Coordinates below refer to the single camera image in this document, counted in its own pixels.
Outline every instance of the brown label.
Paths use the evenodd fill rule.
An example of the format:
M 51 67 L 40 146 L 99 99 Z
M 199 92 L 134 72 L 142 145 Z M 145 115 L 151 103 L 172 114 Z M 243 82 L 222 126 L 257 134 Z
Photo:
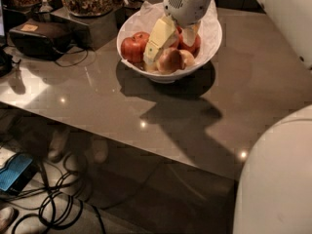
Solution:
M 36 31 L 38 26 L 32 24 L 25 24 L 20 30 L 21 31 Z

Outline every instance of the gray countertop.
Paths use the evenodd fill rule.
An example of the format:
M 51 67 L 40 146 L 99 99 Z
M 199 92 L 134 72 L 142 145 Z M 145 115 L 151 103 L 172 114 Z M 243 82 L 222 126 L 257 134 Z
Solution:
M 218 9 L 223 40 L 202 69 L 170 85 L 127 68 L 116 39 L 60 67 L 24 57 L 0 100 L 219 176 L 274 123 L 312 101 L 312 77 L 267 15 Z M 62 65 L 86 53 L 64 55 Z

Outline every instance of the black vent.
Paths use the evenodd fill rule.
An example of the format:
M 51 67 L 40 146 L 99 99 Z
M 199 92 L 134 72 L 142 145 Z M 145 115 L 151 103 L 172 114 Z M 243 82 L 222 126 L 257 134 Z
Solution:
M 169 0 L 169 4 L 176 9 L 183 6 L 182 0 Z

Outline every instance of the white bowl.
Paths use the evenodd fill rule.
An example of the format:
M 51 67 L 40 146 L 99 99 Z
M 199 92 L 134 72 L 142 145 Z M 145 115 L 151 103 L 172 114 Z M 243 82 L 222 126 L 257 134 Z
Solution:
M 122 59 L 122 62 L 135 72 L 149 78 L 158 83 L 173 83 L 199 69 L 206 64 L 217 52 L 221 40 L 222 29 L 216 15 L 215 0 L 212 0 L 211 5 L 202 18 L 201 26 L 198 34 L 201 37 L 202 43 L 198 55 L 195 58 L 195 64 L 186 67 L 184 70 L 177 70 L 171 74 L 150 73 L 143 71 L 132 63 L 128 62 L 121 55 L 121 43 L 126 37 L 130 37 L 139 31 L 150 33 L 153 29 L 156 20 L 164 15 L 163 4 L 151 5 L 144 2 L 140 11 L 136 12 L 129 19 L 125 21 L 117 36 L 117 51 Z

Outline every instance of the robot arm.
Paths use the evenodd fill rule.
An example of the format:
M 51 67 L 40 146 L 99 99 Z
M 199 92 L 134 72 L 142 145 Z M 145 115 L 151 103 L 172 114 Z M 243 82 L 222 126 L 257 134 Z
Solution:
M 186 45 L 192 46 L 200 20 L 207 12 L 211 0 L 164 0 L 165 16 L 158 19 L 146 45 L 144 61 L 152 63 L 176 40 L 176 26 L 182 29 Z

